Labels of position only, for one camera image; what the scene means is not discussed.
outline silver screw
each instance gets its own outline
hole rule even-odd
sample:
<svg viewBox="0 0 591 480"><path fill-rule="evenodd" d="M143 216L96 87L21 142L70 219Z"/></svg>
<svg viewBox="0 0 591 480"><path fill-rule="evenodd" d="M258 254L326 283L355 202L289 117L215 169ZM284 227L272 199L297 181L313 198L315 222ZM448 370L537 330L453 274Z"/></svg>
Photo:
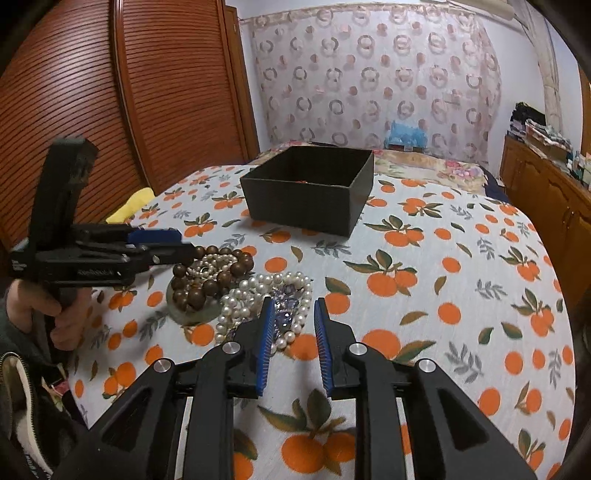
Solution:
<svg viewBox="0 0 591 480"><path fill-rule="evenodd" d="M418 367L423 370L425 373L430 374L431 372L435 371L435 362L433 360L429 360L428 358L424 358L418 363Z"/></svg>
<svg viewBox="0 0 591 480"><path fill-rule="evenodd" d="M167 358L161 358L160 360L156 360L154 362L154 370L156 370L159 374L167 372L168 370L170 370L171 366L173 365Z"/></svg>
<svg viewBox="0 0 591 480"><path fill-rule="evenodd" d="M349 352L353 355L365 355L368 352L368 348L362 343L353 343L349 345Z"/></svg>
<svg viewBox="0 0 591 480"><path fill-rule="evenodd" d="M240 343L237 342L226 342L223 344L222 350L228 355L238 353L240 351Z"/></svg>

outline orange fruit print tablecloth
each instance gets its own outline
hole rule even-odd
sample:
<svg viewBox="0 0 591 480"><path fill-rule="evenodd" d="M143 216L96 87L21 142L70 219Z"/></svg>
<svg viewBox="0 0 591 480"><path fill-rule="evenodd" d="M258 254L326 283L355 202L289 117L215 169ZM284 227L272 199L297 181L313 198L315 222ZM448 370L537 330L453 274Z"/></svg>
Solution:
<svg viewBox="0 0 591 480"><path fill-rule="evenodd" d="M197 172L132 224L177 228L195 245L242 248L258 273L313 278L314 297L326 298L332 318L389 359L435 360L538 477L549 478L570 434L573 345L560 285L530 220L483 196L376 174L345 239L253 221L239 181L249 168ZM167 317L170 278L171 267L156 267L129 288L93 294L70 365L88 425L155 359L181 363L214 347L213 319L181 327ZM264 396L235 402L236 479L353 478L354 402L326 398L317 357L309 317L272 357ZM402 436L410 466L406 425Z"/></svg>

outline yellow cloth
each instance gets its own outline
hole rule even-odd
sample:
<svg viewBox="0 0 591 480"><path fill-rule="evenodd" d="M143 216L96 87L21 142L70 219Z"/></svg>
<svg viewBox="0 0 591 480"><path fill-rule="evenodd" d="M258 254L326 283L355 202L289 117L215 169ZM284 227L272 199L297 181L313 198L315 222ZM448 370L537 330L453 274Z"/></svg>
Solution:
<svg viewBox="0 0 591 480"><path fill-rule="evenodd" d="M107 223L123 223L126 218L132 216L140 208L145 207L149 202L155 199L154 192L151 188L146 187L144 189L135 192L129 200L113 215L107 218Z"/></svg>

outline black box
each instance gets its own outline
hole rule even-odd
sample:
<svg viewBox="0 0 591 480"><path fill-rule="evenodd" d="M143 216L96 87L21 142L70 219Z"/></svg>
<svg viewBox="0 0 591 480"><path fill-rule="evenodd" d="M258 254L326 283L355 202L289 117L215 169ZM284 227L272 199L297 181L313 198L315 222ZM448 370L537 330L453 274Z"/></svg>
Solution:
<svg viewBox="0 0 591 480"><path fill-rule="evenodd" d="M349 236L374 186L374 153L290 147L240 183L254 220Z"/></svg>

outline person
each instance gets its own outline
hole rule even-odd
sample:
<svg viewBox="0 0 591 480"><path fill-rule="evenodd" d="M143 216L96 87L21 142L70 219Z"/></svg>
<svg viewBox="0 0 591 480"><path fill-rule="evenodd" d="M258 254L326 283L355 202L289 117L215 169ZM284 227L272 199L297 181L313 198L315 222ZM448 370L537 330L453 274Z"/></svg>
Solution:
<svg viewBox="0 0 591 480"><path fill-rule="evenodd" d="M80 288L73 303L62 308L41 286L14 280L0 300L0 359L15 353L25 365L28 386L34 390L34 422L40 447L32 446L30 437L23 433L26 429L20 428L22 404L20 408L15 405L14 382L8 385L9 380L3 378L9 369L0 362L0 478L49 478L50 462L45 459L52 460L52 468L57 466L86 429L63 378L62 367L67 365L56 368L52 364L48 343L65 352L78 346L86 328L91 294L92 289ZM55 318L55 328L49 335L44 315Z"/></svg>

